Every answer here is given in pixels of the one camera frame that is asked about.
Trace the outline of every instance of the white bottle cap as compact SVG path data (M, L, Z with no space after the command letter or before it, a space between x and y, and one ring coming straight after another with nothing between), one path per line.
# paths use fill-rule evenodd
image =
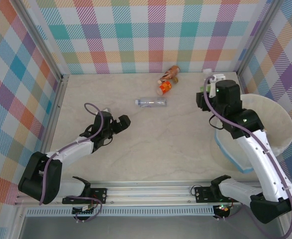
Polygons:
M159 96L162 96L164 93L162 92L162 90L161 90L161 88L157 88L157 94L159 95Z

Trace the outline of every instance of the plastic water bottle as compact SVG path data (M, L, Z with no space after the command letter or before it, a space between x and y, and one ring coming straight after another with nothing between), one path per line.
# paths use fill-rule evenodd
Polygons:
M167 99L163 97L144 97L136 100L135 103L140 107L165 107L167 106Z

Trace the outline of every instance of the colorful plaid wall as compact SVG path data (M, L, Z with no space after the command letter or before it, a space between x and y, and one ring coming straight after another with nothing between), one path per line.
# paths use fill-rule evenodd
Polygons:
M25 6L61 67L31 1L24 0ZM82 74L162 72L173 64L184 72L233 71L253 38L249 23L258 26L270 0L36 2L66 68ZM261 16L256 14L260 5L265 7Z
M251 45L251 43L252 43L252 41L253 41L253 39L255 37L255 34L259 30L259 27L261 25L261 22L263 21L264 17L266 16L266 14L267 14L267 12L269 10L269 7L270 7L272 1L273 0L267 0L266 1L266 4L264 5L264 7L262 9L262 12L259 15L259 17L258 17L258 19L256 21L256 24L254 25L253 30L251 31L250 36L249 36L249 38L248 38L248 40L247 40L247 42L246 42L246 44L244 46L244 49L241 52L241 55L239 57L239 60L237 61L236 65L234 67L234 71L237 71L239 69L239 66L240 66L240 64L241 64L241 62L243 60L243 57L245 56L246 51L249 49L249 47L250 47L250 45Z
M285 0L241 79L247 93L266 96L292 118L292 0ZM292 179L292 144L281 166Z
M0 239L24 167L41 146L56 87L9 0L0 0Z

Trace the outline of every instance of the beige tabletop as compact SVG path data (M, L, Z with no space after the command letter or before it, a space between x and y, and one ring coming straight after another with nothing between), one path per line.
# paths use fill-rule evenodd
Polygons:
M116 119L128 115L130 127L113 142L73 163L63 177L89 181L182 181L211 180L227 174L235 179L255 180L242 174L222 155L209 126L211 113L196 106L195 94L203 85L203 73L180 73L179 82L164 96L165 108L140 108L135 99L156 97L162 73L71 75L62 103L51 150L75 140L94 123L83 105L108 107ZM238 82L236 74L225 73Z

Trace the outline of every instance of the orange bottle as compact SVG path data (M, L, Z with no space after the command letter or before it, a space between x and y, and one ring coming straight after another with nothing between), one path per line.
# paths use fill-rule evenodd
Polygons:
M158 84L162 84L163 82L174 78L180 72L179 66L172 66L165 74L158 80Z
M177 77L174 77L169 81L165 81L157 88L157 94L159 96L162 96L163 94L165 94L172 88L172 85L175 85L176 83L178 83L178 81L179 80Z

